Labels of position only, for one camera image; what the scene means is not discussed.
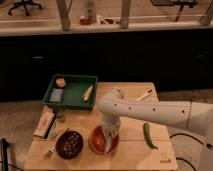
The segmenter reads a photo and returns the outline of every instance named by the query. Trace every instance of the cable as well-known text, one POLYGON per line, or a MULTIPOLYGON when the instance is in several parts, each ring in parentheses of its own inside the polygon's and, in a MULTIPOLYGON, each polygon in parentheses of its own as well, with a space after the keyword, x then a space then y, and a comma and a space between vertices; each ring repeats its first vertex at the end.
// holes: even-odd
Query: cable
POLYGON ((183 135, 183 136, 190 137, 190 138, 194 139, 195 141, 197 141, 198 143, 200 143, 200 144, 203 145, 203 142, 202 142, 202 141, 200 141, 199 139, 195 138, 195 137, 192 136, 192 135, 185 134, 185 133, 176 133, 176 134, 173 134, 173 135, 170 136, 170 139, 172 139, 173 137, 178 136, 178 135, 183 135))
POLYGON ((11 167, 13 167, 13 168, 15 168, 15 169, 18 169, 18 170, 24 171, 23 169, 18 168, 18 167, 16 167, 15 165, 12 165, 12 164, 9 164, 9 163, 7 163, 7 164, 8 164, 8 166, 11 166, 11 167))
POLYGON ((181 158, 181 157, 177 157, 176 160, 181 160, 181 161, 186 162, 188 165, 190 165, 190 166, 192 167, 192 169, 193 169, 194 171, 197 171, 197 169, 194 167, 194 165, 193 165, 191 162, 189 162, 188 160, 186 160, 186 159, 184 159, 184 158, 181 158))

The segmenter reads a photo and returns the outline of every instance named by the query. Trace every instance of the bowl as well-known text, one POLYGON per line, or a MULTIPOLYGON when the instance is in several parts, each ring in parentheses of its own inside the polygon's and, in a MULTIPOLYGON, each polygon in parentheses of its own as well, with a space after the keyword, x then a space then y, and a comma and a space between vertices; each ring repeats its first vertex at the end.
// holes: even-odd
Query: bowl
POLYGON ((63 159, 76 157, 83 148, 83 137, 76 131, 62 134, 56 142, 56 152, 63 159))

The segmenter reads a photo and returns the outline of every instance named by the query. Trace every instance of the tiled floor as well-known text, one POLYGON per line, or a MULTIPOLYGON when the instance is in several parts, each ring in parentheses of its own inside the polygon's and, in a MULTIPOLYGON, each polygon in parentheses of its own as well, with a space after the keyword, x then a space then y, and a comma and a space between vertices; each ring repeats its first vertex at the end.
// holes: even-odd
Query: tiled floor
MULTIPOLYGON (((213 102, 213 89, 159 92, 160 100, 190 100, 198 102, 213 102)), ((6 138, 10 143, 8 150, 9 162, 23 168, 26 155, 33 138, 33 131, 38 123, 42 111, 41 101, 7 102, 0 103, 0 138, 6 138)), ((185 132, 169 128, 169 133, 185 132)), ((201 145, 183 136, 172 139, 175 154, 177 157, 184 157, 198 166, 201 145)), ((180 171, 190 171, 191 168, 178 162, 180 171)))

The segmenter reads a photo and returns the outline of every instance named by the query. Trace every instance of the green vegetable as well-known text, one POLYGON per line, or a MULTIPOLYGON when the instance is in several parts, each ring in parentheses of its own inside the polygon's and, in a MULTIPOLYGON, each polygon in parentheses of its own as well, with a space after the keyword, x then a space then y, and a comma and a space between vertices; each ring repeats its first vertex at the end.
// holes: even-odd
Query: green vegetable
POLYGON ((151 137, 150 137, 150 131, 149 131, 149 123, 144 123, 143 124, 143 133, 144 133, 144 137, 146 140, 147 145, 151 148, 151 149, 158 149, 157 146, 155 146, 152 143, 151 137))

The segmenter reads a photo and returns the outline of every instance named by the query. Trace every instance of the box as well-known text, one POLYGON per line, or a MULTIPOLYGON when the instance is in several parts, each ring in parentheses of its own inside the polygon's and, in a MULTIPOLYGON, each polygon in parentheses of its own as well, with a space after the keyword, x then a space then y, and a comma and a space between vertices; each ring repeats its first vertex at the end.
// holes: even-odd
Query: box
POLYGON ((88 109, 92 110, 95 105, 96 90, 97 90, 96 76, 85 75, 63 75, 56 74, 53 76, 48 89, 43 98, 43 104, 50 108, 69 108, 69 109, 88 109), (58 88, 56 85, 57 78, 64 78, 66 85, 63 87, 63 93, 60 102, 50 102, 50 96, 54 88, 58 88), (93 90, 88 101, 84 102, 82 96, 93 85, 93 90))

